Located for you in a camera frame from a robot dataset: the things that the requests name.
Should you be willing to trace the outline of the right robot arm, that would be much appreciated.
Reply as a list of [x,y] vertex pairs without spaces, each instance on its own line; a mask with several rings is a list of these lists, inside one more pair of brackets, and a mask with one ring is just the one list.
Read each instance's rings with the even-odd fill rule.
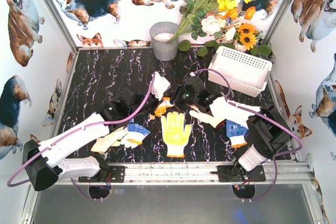
[[197,76],[175,86],[171,101],[190,106],[190,116],[215,129],[224,125],[232,148],[249,145],[238,158],[238,164],[247,172],[274,158],[291,139],[288,127],[272,104],[251,106],[234,102],[210,93]]

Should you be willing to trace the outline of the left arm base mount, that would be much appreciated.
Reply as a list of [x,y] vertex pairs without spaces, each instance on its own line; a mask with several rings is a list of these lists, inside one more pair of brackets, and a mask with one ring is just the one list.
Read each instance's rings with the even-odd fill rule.
[[125,177],[125,166],[109,166],[107,169],[101,169],[93,177],[79,177],[80,183],[122,183]]

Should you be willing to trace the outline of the yellow dotted work glove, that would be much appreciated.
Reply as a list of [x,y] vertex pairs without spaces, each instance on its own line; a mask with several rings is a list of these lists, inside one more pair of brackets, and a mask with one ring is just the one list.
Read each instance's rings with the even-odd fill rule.
[[150,113],[149,119],[154,120],[155,117],[161,117],[163,116],[168,108],[173,107],[174,104],[171,103],[169,97],[163,97],[162,102],[157,106],[157,108],[154,110],[154,113]]

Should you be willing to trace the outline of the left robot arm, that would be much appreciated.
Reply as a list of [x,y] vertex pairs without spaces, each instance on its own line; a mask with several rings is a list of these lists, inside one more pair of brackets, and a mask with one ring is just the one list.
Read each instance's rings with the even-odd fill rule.
[[35,191],[45,190],[61,179],[88,177],[102,180],[109,169],[98,154],[68,159],[68,155],[110,133],[127,131],[128,122],[155,109],[165,94],[153,88],[150,95],[126,88],[118,98],[104,104],[87,119],[51,139],[24,145],[23,165]]

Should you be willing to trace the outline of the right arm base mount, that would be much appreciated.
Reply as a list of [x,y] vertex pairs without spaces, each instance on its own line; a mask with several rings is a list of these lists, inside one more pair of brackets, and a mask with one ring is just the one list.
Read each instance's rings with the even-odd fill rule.
[[266,181],[265,172],[261,165],[249,172],[233,165],[218,165],[217,170],[211,171],[210,174],[217,175],[220,182],[244,182],[248,179],[251,182]]

